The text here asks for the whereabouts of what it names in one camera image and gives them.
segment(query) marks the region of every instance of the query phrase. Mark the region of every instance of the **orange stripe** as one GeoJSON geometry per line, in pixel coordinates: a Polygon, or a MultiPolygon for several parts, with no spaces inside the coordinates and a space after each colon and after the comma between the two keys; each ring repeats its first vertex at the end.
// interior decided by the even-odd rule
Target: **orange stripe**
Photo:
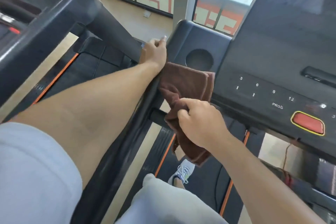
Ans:
{"type": "Polygon", "coordinates": [[[166,156],[167,156],[167,154],[168,154],[168,151],[169,151],[169,149],[170,149],[171,144],[172,144],[173,141],[174,141],[174,138],[175,138],[175,134],[174,134],[173,137],[171,138],[170,143],[169,143],[169,145],[168,145],[168,147],[167,147],[167,149],[166,149],[166,152],[165,152],[165,154],[163,155],[163,157],[162,157],[162,159],[161,159],[161,162],[160,162],[159,166],[157,167],[157,170],[156,170],[156,172],[155,172],[155,177],[157,177],[157,175],[158,175],[158,173],[159,173],[159,171],[160,171],[160,168],[161,168],[161,166],[162,166],[162,163],[164,162],[164,160],[165,160],[165,158],[166,158],[166,156]]]}
{"type": "Polygon", "coordinates": [[[76,53],[72,59],[65,65],[65,67],[56,75],[56,77],[49,83],[49,85],[42,91],[42,93],[37,97],[37,99],[31,104],[35,105],[40,99],[47,93],[51,86],[57,81],[57,79],[65,72],[65,70],[72,64],[72,62],[77,58],[78,53],[76,53]]]}
{"type": "MultiPolygon", "coordinates": [[[[247,140],[249,139],[249,136],[250,136],[250,131],[247,131],[246,135],[245,135],[245,138],[244,138],[244,145],[245,146],[246,146],[247,140]]],[[[229,183],[229,187],[227,188],[227,191],[226,191],[226,194],[225,194],[225,198],[224,198],[224,201],[223,201],[223,204],[222,204],[222,208],[220,209],[220,212],[219,212],[220,216],[222,216],[222,217],[223,217],[223,213],[224,213],[226,204],[228,203],[228,200],[229,200],[229,196],[230,196],[230,193],[231,193],[231,190],[232,190],[232,186],[233,186],[233,181],[231,179],[231,181],[229,183]]]]}

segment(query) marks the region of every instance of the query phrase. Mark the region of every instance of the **black cable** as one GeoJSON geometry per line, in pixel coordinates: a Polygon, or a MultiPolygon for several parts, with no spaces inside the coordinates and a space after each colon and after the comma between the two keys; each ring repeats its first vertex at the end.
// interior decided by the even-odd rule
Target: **black cable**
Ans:
{"type": "MultiPolygon", "coordinates": [[[[231,124],[227,127],[227,129],[230,131],[231,128],[233,127],[233,124],[235,123],[236,120],[233,120],[231,122],[231,124]]],[[[223,165],[220,166],[220,169],[218,171],[218,175],[217,175],[217,179],[216,179],[216,183],[215,183],[215,208],[216,208],[216,212],[219,212],[219,209],[218,209],[218,202],[217,202],[217,185],[218,185],[218,180],[219,180],[219,177],[221,175],[221,171],[223,169],[223,165]]]]}
{"type": "Polygon", "coordinates": [[[100,55],[100,57],[99,57],[99,60],[98,60],[98,62],[97,62],[96,69],[94,70],[94,73],[93,73],[93,76],[92,76],[91,80],[92,80],[92,79],[95,77],[95,75],[96,75],[96,71],[97,71],[97,69],[98,69],[99,63],[100,63],[100,61],[101,61],[101,59],[102,59],[102,56],[103,56],[103,54],[104,54],[105,49],[106,49],[106,45],[104,46],[104,49],[103,49],[103,51],[101,52],[101,55],[100,55]]]}

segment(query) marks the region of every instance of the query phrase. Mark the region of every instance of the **shoe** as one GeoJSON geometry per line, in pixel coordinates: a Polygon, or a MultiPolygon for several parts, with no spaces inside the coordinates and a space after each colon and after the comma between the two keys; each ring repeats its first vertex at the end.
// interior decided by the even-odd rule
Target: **shoe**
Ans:
{"type": "Polygon", "coordinates": [[[182,183],[188,183],[189,176],[193,173],[195,169],[195,164],[189,162],[187,159],[183,160],[181,165],[178,166],[177,171],[173,174],[169,180],[168,184],[173,185],[174,179],[179,178],[182,183]]]}

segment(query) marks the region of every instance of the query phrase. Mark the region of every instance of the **hand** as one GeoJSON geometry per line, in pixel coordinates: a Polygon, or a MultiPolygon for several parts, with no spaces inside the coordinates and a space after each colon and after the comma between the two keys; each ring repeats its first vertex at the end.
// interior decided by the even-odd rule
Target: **hand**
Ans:
{"type": "Polygon", "coordinates": [[[194,144],[209,150],[218,140],[231,135],[221,112],[214,106],[197,99],[183,98],[181,101],[187,104],[189,112],[179,110],[179,124],[194,144]]]}
{"type": "Polygon", "coordinates": [[[147,62],[154,64],[157,69],[157,73],[159,73],[166,64],[166,38],[167,37],[164,36],[161,40],[152,39],[146,43],[141,51],[139,64],[147,62]]]}

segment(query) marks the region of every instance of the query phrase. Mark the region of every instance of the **brown cloth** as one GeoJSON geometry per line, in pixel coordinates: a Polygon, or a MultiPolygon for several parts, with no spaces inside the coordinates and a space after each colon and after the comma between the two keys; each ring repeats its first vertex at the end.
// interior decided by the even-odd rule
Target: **brown cloth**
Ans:
{"type": "Polygon", "coordinates": [[[159,90],[170,105],[170,112],[165,121],[174,130],[176,136],[173,151],[180,145],[186,156],[192,163],[201,165],[208,159],[210,153],[190,141],[183,133],[179,125],[177,112],[180,109],[188,111],[181,98],[193,98],[202,101],[210,101],[215,73],[201,72],[185,66],[167,62],[161,72],[159,90]]]}

